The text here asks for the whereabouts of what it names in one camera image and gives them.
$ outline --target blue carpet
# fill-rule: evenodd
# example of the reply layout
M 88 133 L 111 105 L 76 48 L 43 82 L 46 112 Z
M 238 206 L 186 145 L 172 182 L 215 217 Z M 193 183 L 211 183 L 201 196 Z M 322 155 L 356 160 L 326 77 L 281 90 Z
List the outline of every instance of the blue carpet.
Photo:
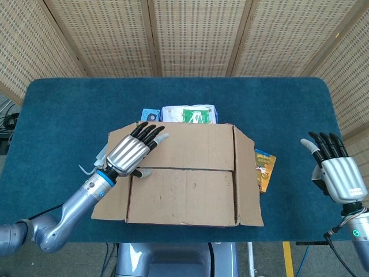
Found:
M 71 241 L 321 240 L 340 221 L 341 207 L 311 183 L 315 162 L 299 142 L 311 130 L 339 133 L 328 88 L 318 78 L 50 78 L 27 90 L 0 182 L 0 223 L 66 201 L 86 180 L 78 164 L 92 165 L 110 131 L 140 119 L 143 108 L 178 104 L 214 104 L 219 123 L 235 124 L 257 148 L 277 156 L 261 196 L 265 227 L 151 226 L 87 217 Z

